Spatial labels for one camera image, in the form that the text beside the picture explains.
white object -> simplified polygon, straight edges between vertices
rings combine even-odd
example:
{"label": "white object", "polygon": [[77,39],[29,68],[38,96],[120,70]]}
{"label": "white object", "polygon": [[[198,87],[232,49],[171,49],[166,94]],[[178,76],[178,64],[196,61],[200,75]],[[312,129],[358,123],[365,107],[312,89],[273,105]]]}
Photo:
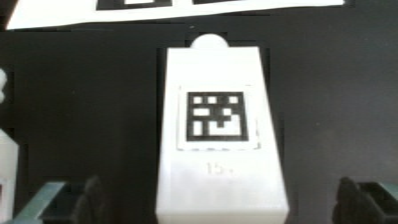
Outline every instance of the white object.
{"label": "white object", "polygon": [[[283,224],[290,209],[258,47],[228,47],[209,34],[191,48],[170,49],[164,105],[159,223]],[[194,114],[198,107],[210,115]]]}
{"label": "white object", "polygon": [[[0,69],[0,89],[6,84],[6,73]],[[13,218],[17,188],[19,145],[0,129],[0,223]]]}
{"label": "white object", "polygon": [[[171,6],[123,10],[97,9],[100,0],[19,0],[8,29],[61,26],[88,22],[114,22],[212,15],[228,12],[287,7],[344,5],[344,0],[239,0],[194,4],[194,0],[171,0]],[[141,4],[150,0],[127,0]]]}

black tabletop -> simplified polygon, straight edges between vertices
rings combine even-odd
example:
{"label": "black tabletop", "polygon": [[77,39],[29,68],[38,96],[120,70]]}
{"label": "black tabletop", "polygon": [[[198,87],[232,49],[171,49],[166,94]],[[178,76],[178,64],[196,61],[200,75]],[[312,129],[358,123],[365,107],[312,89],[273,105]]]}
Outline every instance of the black tabletop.
{"label": "black tabletop", "polygon": [[[6,24],[15,1],[0,2]],[[289,224],[331,224],[340,178],[398,183],[398,2],[0,32],[17,212],[49,180],[102,177],[114,223],[155,224],[168,47],[260,46]]]}

white plastic block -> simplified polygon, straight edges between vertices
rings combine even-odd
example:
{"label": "white plastic block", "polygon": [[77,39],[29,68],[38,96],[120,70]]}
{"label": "white plastic block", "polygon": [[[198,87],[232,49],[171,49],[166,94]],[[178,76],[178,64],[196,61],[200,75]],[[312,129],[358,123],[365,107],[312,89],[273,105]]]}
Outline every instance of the white plastic block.
{"label": "white plastic block", "polygon": [[[6,74],[0,69],[0,89],[6,84]],[[0,129],[0,223],[13,218],[15,188],[17,188],[19,145]]]}
{"label": "white plastic block", "polygon": [[258,47],[230,47],[209,34],[191,48],[170,49],[164,105],[159,223],[283,224],[290,208]]}

white paper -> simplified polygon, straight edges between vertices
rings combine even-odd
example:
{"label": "white paper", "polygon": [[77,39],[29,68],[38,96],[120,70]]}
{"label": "white paper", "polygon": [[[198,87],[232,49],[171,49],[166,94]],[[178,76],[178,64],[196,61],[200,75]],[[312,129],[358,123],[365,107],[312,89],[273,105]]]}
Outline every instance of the white paper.
{"label": "white paper", "polygon": [[[20,0],[8,29],[49,27],[86,22],[114,22],[210,15],[228,12],[287,7],[344,5],[344,0],[237,0],[194,4],[193,0],[171,0],[171,6],[98,10],[102,0]],[[154,0],[125,0],[125,4]]]}

white plastic part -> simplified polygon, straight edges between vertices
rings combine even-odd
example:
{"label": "white plastic part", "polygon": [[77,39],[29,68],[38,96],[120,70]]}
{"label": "white plastic part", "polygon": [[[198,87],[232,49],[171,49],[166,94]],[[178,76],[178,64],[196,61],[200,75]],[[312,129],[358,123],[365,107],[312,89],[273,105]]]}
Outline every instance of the white plastic part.
{"label": "white plastic part", "polygon": [[161,224],[283,224],[289,215],[258,47],[203,35],[171,48]]}
{"label": "white plastic part", "polygon": [[[6,73],[0,69],[0,89],[6,84]],[[13,218],[17,188],[19,145],[0,129],[0,223]]]}

